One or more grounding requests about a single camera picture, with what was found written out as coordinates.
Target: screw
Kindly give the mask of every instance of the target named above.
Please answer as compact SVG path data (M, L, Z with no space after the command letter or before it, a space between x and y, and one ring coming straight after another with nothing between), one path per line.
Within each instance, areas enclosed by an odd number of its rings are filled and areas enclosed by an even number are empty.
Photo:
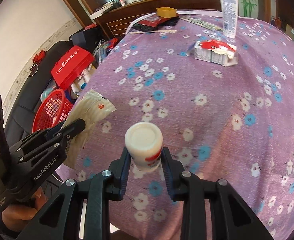
M190 177L190 176L191 176L191 172L190 172L190 171L183 171L183 172L182 172L182 175L183 175L184 177Z
M74 185L75 184L75 181L73 180L73 179L68 179L67 181L66 181L66 185L67 186L72 186L72 185Z
M222 185L222 186L226 186L227 185L227 181L226 181L226 179L220 179L219 181L218 181L218 184L219 185Z
M103 172L102 172L102 175L103 175L104 177L109 177L109 176L111 175L111 171L108 171L108 170L103 171Z

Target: red basket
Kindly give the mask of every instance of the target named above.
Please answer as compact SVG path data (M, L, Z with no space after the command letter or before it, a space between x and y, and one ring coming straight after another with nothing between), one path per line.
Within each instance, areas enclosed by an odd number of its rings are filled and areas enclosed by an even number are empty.
M51 92L40 105L32 125L32 132L54 127L66 120L72 103L65 97L64 90L56 89Z

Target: red packaging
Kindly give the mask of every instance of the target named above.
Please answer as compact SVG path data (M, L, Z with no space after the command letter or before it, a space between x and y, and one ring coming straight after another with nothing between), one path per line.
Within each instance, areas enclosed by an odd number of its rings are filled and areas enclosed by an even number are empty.
M57 85L63 90L74 82L81 72L94 60L93 55L79 46L73 46L55 64L51 71Z

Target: plastic packet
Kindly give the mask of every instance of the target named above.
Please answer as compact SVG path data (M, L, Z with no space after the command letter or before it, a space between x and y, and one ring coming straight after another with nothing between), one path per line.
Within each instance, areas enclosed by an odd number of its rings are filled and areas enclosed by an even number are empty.
M93 132L97 122L106 118L109 114L116 111L114 105L101 94L91 89L77 103L70 112L62 128L81 118L85 121L85 129L72 140L66 147L67 159L63 162L66 166L74 169L77 157Z

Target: yellow bowl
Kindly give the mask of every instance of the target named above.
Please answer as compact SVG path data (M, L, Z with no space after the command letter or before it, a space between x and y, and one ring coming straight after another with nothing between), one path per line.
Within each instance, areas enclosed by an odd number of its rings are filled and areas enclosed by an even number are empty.
M170 7L157 8L157 15L163 18L173 18L177 16L177 10Z

